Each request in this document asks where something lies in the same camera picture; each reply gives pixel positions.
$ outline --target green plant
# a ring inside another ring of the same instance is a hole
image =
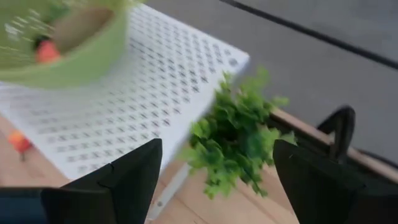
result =
[[[255,193],[265,197],[267,192],[259,183],[265,164],[273,165],[272,151],[277,139],[295,144],[293,133],[281,134],[268,128],[267,119],[277,106],[286,105],[288,99],[275,97],[264,101],[260,90],[267,83],[263,68],[257,77],[250,78],[236,93],[231,90],[231,80],[225,81],[216,91],[216,101],[210,112],[192,126],[191,147],[184,149],[183,157],[191,166],[190,173],[206,168],[204,193],[213,198],[222,192],[228,196],[239,178],[251,185]]]

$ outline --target white pegboard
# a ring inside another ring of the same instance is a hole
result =
[[[223,71],[238,74],[248,63],[246,53],[147,6],[129,19],[127,53],[97,82],[0,86],[0,112],[69,179],[152,138],[163,139],[163,169],[210,106]]]

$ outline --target black plastic part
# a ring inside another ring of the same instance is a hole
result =
[[[277,141],[274,161],[300,224],[398,223],[398,185]]]
[[[43,188],[0,188],[0,223],[48,224],[42,206]]]
[[[335,134],[335,140],[329,151],[329,158],[340,163],[345,162],[347,151],[354,134],[355,111],[350,106],[343,106],[318,125],[318,130],[325,134]]]
[[[59,189],[1,188],[1,224],[143,224],[159,178],[154,139]]]

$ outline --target orange toy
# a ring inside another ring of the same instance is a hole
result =
[[[42,41],[36,51],[36,61],[39,63],[53,62],[60,54],[51,40]]]
[[[14,131],[8,136],[8,141],[14,146],[14,149],[21,155],[21,160],[25,160],[25,152],[32,146],[30,141],[19,132]]]

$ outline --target black handle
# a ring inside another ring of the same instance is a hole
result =
[[[318,125],[325,134],[335,133],[335,141],[330,146],[329,158],[344,163],[355,127],[355,111],[350,106],[342,106]]]

